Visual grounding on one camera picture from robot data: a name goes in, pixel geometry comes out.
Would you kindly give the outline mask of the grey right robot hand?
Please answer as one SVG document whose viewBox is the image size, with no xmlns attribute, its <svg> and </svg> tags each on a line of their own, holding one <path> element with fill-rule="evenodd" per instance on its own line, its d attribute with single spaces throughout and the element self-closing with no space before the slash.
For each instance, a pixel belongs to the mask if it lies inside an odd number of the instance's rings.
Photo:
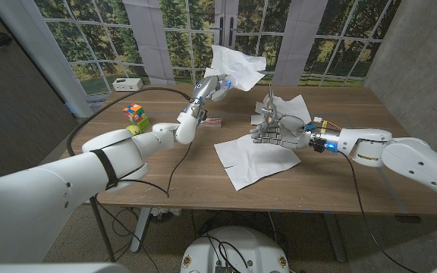
<svg viewBox="0 0 437 273">
<path fill-rule="evenodd" d="M 250 130 L 253 143 L 278 145 L 286 149 L 313 147 L 316 152 L 337 151 L 339 130 L 307 125 L 301 118 L 282 114 L 268 102 L 262 108 L 263 122 Z"/>
</svg>

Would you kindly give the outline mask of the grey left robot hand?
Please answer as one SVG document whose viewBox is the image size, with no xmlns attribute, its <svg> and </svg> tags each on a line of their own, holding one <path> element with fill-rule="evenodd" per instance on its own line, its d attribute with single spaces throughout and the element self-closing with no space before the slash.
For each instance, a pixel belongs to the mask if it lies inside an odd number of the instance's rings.
<svg viewBox="0 0 437 273">
<path fill-rule="evenodd" d="M 206 119 L 206 110 L 203 106 L 208 101 L 219 102 L 232 88 L 230 80 L 226 80 L 226 74 L 204 77 L 193 89 L 189 104 L 184 113 L 196 118 L 198 122 Z"/>
</svg>

